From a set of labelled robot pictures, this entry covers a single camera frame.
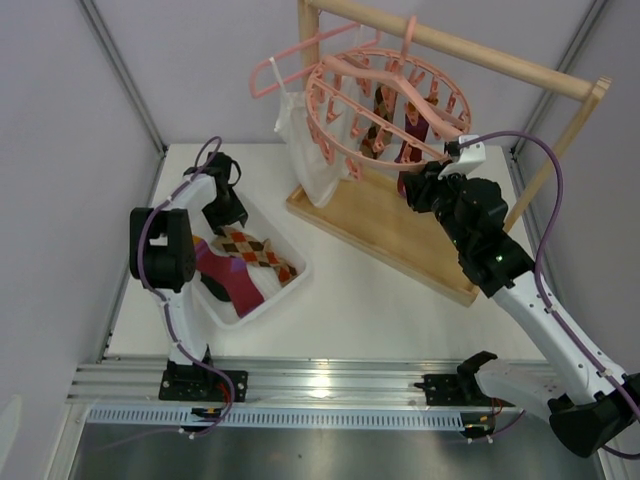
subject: white wall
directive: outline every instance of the white wall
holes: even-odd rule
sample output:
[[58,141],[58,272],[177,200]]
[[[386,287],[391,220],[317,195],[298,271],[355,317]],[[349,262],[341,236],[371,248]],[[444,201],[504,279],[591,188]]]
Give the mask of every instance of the white wall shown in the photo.
[[[640,371],[638,19],[640,2],[613,2],[574,72],[590,80],[607,75],[613,85],[562,161],[565,202],[550,251],[568,310],[629,372]],[[574,111],[574,102],[556,102],[537,133],[554,141]],[[523,162],[530,177],[541,162],[534,146]],[[535,200],[540,220],[546,222],[554,198],[550,181]],[[638,452],[640,428],[634,430],[626,447]],[[637,469],[629,478],[640,478],[638,462],[627,463]]]
[[157,156],[73,1],[1,2],[0,65],[0,408],[24,397],[0,476],[31,480],[97,353]]
[[[590,0],[360,0],[397,15],[555,66]],[[297,42],[295,0],[96,0],[168,143],[276,141],[278,95],[252,100],[249,74]],[[323,14],[321,28],[337,25]],[[385,44],[399,46],[399,40]],[[352,37],[342,46],[350,46]],[[539,90],[424,48],[469,98],[475,130],[521,128]],[[292,73],[292,64],[286,72]]]

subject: plastic bin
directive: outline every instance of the plastic bin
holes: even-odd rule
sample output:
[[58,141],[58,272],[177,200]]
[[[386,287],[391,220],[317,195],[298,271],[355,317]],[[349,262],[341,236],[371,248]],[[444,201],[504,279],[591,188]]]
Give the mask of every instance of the plastic bin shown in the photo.
[[[231,302],[221,302],[215,298],[199,280],[200,274],[196,272],[196,277],[194,278],[194,298],[196,302],[218,327],[227,330],[240,328],[256,320],[278,301],[292,293],[311,273],[309,262],[301,250],[291,241],[291,235],[286,233],[284,227],[267,219],[257,205],[245,195],[240,192],[237,192],[237,195],[249,214],[247,224],[242,228],[242,231],[260,241],[265,241],[267,238],[270,239],[273,250],[296,268],[298,276],[283,288],[280,286],[274,269],[247,265],[249,276],[264,296],[265,301],[255,310],[240,318]],[[208,228],[208,225],[204,226],[203,216],[200,217],[198,221],[192,223],[194,234],[206,240],[212,251],[217,255],[226,255],[224,252],[219,252],[211,247],[210,244],[215,235]]]

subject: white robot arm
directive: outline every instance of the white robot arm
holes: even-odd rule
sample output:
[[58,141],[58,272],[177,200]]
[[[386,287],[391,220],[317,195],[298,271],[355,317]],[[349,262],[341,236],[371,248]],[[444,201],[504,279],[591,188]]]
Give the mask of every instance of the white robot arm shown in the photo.
[[550,423],[567,448],[589,456],[633,422],[640,375],[627,375],[591,341],[541,275],[536,283],[533,260],[503,230],[508,207],[500,187],[466,177],[484,160],[484,146],[476,135],[459,140],[445,145],[454,161],[430,162],[404,177],[407,202],[417,212],[434,213],[456,246],[465,275],[518,322],[559,382],[537,378],[488,352],[464,362],[458,374],[473,375],[474,387],[484,395]]

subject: black mounting bracket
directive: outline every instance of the black mounting bracket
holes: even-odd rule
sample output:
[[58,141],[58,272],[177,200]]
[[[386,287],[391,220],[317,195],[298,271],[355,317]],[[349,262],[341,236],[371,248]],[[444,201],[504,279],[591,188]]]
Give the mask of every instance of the black mounting bracket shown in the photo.
[[[203,363],[213,366],[209,350]],[[234,403],[243,403],[248,390],[249,373],[244,370],[223,370],[231,379],[235,390]],[[177,402],[225,402],[227,382],[198,365],[178,365],[167,361],[162,374],[158,398]]]

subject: wooden rod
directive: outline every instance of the wooden rod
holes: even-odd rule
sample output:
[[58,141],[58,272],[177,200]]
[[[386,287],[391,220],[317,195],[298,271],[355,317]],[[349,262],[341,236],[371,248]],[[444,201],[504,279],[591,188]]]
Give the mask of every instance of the wooden rod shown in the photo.
[[[400,38],[407,28],[406,18],[348,0],[306,0],[306,4]],[[416,25],[413,42],[575,100],[585,101],[593,87],[586,80],[424,25]]]
[[[582,129],[589,116],[593,113],[595,108],[598,106],[604,95],[607,93],[609,86],[611,85],[611,79],[606,77],[600,77],[600,79],[595,83],[591,92],[587,99],[583,102],[580,109],[576,112],[573,119],[564,132],[553,146],[553,151],[558,158],[561,158],[564,153],[567,151],[573,140],[578,135],[578,132]],[[516,221],[522,216],[526,208],[535,197],[540,187],[544,184],[544,182],[549,178],[549,175],[553,172],[553,164],[551,160],[547,158],[547,161],[544,162],[542,167],[536,172],[535,177],[527,184],[527,188],[524,189],[520,198],[513,206],[509,215],[507,215],[507,219],[505,221],[504,229],[505,231],[511,230]]]
[[[300,33],[300,41],[314,37],[320,29],[320,16],[318,9],[307,4],[305,0],[298,0],[298,31]],[[304,50],[300,51],[302,58],[302,68],[310,67],[320,61],[320,45],[314,43]],[[303,87],[307,86],[309,75],[302,78]]]

